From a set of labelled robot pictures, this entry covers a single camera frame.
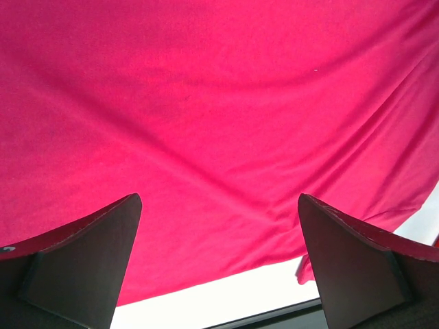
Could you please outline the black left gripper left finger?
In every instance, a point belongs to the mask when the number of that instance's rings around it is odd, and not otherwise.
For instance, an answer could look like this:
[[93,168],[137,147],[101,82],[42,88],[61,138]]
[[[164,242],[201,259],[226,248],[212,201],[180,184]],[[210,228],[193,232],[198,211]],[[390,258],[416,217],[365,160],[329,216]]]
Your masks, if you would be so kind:
[[2,328],[109,328],[137,235],[137,194],[1,247]]

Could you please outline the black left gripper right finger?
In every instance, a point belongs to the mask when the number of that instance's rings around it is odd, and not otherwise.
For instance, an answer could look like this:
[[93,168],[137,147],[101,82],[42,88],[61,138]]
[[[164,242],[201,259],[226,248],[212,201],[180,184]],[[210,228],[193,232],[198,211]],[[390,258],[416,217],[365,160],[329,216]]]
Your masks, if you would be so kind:
[[307,194],[298,214],[329,328],[438,327],[438,248]]

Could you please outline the pink t shirt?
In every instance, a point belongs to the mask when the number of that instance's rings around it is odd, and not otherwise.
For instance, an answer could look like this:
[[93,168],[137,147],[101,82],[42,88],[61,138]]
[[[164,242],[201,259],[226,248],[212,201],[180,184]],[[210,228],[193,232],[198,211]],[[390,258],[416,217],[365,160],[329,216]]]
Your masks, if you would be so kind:
[[136,193],[129,304],[397,229],[438,182],[437,1],[2,1],[1,243]]

